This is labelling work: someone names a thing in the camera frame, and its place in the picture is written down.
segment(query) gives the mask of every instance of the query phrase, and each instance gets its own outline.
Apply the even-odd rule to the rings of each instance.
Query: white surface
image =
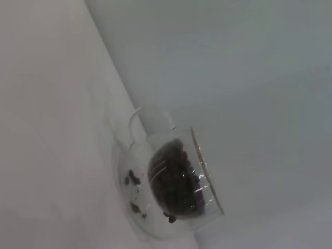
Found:
[[[0,248],[147,248],[111,183],[132,104],[84,2],[0,1]]]
[[[332,2],[87,1],[134,103],[202,129],[201,248],[330,248]]]

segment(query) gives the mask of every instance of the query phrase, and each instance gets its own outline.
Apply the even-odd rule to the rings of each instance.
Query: transparent glass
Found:
[[[133,143],[119,169],[133,223],[150,237],[164,240],[197,231],[224,215],[193,127],[177,132],[168,126],[136,142],[131,127],[144,111],[138,109],[130,119]]]

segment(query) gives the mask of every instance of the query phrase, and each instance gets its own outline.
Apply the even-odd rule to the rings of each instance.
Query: glass mug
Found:
[[[135,117],[155,109],[139,108],[129,120],[132,144],[118,170],[127,213],[141,231],[158,240],[198,231],[224,215],[214,181],[191,127],[177,132],[170,118],[161,132],[143,141],[133,134]]]

